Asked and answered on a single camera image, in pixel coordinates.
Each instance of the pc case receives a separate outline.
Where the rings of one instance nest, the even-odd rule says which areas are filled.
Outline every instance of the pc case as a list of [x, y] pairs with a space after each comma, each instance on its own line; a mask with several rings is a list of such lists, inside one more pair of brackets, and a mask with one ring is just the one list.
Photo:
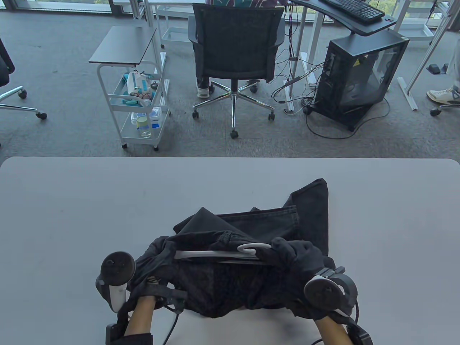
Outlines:
[[391, 29], [331, 40], [315, 100], [304, 112], [315, 111], [354, 131], [383, 100], [408, 43]]

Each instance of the chair back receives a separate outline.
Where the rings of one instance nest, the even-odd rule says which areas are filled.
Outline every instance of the chair back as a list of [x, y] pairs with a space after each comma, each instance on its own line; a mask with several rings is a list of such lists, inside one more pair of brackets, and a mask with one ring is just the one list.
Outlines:
[[196, 75], [221, 79], [265, 79], [275, 73], [275, 46], [284, 8], [193, 4]]

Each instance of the keyboard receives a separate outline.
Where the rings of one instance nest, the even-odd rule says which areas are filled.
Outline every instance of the keyboard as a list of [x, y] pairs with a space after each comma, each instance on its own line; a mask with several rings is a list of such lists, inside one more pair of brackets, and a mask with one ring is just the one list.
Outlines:
[[320, 0], [333, 6], [363, 24], [378, 22], [385, 12], [365, 3], [362, 0]]

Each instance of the chair armrest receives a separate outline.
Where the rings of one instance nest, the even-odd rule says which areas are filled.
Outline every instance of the chair armrest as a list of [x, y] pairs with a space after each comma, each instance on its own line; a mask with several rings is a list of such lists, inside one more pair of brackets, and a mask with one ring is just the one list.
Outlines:
[[281, 18], [281, 21], [278, 25], [278, 31], [276, 32], [276, 42], [275, 46], [280, 46], [281, 43], [284, 42], [284, 29], [286, 27], [286, 23], [284, 21], [284, 18]]
[[196, 20], [195, 16], [189, 16], [189, 40], [192, 43], [198, 44], [198, 40], [196, 39]]

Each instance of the bottle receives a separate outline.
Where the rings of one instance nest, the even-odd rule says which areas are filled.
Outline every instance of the bottle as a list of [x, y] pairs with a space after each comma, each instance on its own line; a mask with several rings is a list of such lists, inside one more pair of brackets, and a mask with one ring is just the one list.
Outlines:
[[147, 119], [146, 116], [142, 115], [136, 119], [138, 124], [139, 134], [142, 138], [148, 139], [152, 136], [152, 132], [150, 130], [150, 121]]

